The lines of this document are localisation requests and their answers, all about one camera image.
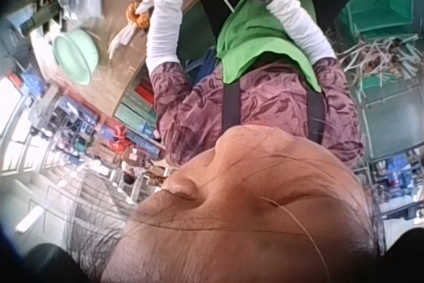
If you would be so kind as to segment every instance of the fluorescent light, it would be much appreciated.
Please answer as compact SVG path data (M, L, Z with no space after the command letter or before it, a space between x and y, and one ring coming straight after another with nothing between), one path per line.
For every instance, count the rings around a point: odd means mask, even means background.
M35 221L44 213L44 209L42 209L39 205L30 211L28 215L16 226L16 231L20 233L24 233L26 230L30 228L31 225L34 224Z
M63 188L64 186L66 186L68 184L68 181L66 179L62 179L58 182L58 187L59 188Z

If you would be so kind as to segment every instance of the plastic bowl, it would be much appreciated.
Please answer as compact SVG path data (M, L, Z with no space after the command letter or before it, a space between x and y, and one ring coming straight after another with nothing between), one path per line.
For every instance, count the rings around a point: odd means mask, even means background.
M74 82L88 85L99 63L99 53L90 36L81 29L60 33L53 53L65 74Z

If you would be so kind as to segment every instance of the green apron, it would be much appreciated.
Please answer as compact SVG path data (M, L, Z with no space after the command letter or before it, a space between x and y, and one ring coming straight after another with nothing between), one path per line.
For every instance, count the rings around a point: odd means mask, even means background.
M312 0L299 0L316 21ZM238 80L265 52L286 55L299 65L311 87L321 92L312 65L284 31L281 22L257 0L240 0L219 34L217 57L223 64L224 83Z

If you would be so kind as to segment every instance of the maroon patterned shirt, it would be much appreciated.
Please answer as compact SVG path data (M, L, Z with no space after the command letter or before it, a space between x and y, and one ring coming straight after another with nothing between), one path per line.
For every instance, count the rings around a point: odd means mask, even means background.
M346 84L345 73L333 58L314 66L325 97L322 145L348 167L364 154L358 112ZM167 161L180 166L221 136L223 73L214 72L192 87L178 63L158 66L151 75L158 130ZM260 121L299 137L308 137L307 90L297 67L271 63L240 79L241 123Z

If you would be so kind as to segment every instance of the white arm sleeve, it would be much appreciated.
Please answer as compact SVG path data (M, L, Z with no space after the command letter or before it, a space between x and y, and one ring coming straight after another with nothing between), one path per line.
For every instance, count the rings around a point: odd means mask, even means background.
M266 6L280 20L288 36L308 57L312 65L322 58L336 58L323 31L298 0L273 0Z
M177 44L183 19L183 0L154 0L147 35L146 65L148 73L164 62L178 62Z

